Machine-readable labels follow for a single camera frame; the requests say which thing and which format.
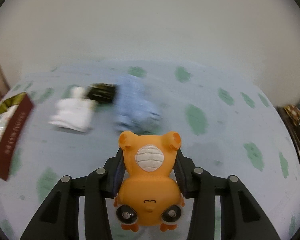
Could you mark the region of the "light blue towel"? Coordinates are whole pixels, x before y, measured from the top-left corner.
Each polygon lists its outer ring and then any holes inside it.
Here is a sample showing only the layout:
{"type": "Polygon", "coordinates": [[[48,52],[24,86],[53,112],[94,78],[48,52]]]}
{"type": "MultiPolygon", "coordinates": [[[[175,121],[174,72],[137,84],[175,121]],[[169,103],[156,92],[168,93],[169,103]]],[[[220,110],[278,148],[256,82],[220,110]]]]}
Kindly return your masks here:
{"type": "Polygon", "coordinates": [[[119,132],[155,134],[160,128],[161,114],[148,100],[143,82],[132,75],[120,76],[114,98],[115,127],[119,132]]]}

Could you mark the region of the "black gold patterned pouch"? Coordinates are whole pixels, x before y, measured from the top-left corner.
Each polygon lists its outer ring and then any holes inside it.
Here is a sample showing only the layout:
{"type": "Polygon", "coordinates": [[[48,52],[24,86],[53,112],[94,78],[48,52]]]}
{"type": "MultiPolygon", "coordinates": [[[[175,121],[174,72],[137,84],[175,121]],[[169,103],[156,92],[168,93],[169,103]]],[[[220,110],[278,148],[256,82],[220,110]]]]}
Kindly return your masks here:
{"type": "Polygon", "coordinates": [[[95,83],[88,87],[86,98],[99,104],[113,103],[116,94],[116,86],[106,83],[95,83]]]}

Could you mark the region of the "white socks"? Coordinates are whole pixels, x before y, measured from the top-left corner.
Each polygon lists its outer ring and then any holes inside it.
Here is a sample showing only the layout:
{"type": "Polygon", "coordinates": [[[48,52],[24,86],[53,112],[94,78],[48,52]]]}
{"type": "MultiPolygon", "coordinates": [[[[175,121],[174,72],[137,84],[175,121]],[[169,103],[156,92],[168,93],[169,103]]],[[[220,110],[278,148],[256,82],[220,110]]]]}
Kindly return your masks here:
{"type": "Polygon", "coordinates": [[[50,116],[48,123],[82,133],[89,131],[97,102],[88,99],[86,92],[85,87],[71,87],[70,97],[57,101],[56,113],[50,116]]]}

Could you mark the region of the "orange squishy animal toy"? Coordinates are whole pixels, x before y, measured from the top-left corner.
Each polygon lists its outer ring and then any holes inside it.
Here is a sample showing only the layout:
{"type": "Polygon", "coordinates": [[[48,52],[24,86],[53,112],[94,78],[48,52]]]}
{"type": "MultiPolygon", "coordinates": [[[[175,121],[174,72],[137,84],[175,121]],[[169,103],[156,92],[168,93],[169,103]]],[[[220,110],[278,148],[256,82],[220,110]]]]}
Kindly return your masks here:
{"type": "Polygon", "coordinates": [[[164,135],[136,135],[124,131],[119,148],[128,178],[114,199],[116,217],[123,230],[137,232],[141,226],[174,230],[185,205],[177,182],[170,177],[181,137],[175,131],[164,135]]]}

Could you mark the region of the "red gold toffee tin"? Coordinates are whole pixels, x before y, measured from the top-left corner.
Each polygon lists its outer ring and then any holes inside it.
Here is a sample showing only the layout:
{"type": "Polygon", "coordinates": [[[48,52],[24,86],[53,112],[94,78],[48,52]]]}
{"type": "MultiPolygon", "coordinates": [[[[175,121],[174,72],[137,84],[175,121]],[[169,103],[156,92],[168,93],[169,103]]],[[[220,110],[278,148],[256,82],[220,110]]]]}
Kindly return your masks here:
{"type": "Polygon", "coordinates": [[[0,102],[0,114],[13,105],[19,105],[7,125],[0,142],[0,179],[7,181],[9,178],[12,157],[19,141],[23,127],[30,116],[34,104],[26,92],[16,94],[0,102]]]}

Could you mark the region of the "blue green cloud tablecloth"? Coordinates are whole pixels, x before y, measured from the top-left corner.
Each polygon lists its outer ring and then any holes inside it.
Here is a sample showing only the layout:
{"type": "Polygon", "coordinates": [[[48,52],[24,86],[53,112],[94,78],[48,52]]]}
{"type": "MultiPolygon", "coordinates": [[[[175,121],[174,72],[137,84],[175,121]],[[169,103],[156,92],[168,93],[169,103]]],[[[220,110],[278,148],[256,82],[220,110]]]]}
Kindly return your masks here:
{"type": "Polygon", "coordinates": [[[300,164],[292,139],[266,95],[238,75],[197,64],[150,61],[79,63],[25,75],[9,96],[27,92],[35,107],[20,135],[8,181],[0,179],[0,227],[19,239],[57,181],[86,176],[118,149],[112,106],[95,112],[88,133],[49,124],[74,86],[144,84],[162,116],[158,134],[176,131],[182,152],[214,176],[245,184],[281,239],[300,227],[300,164]]]}

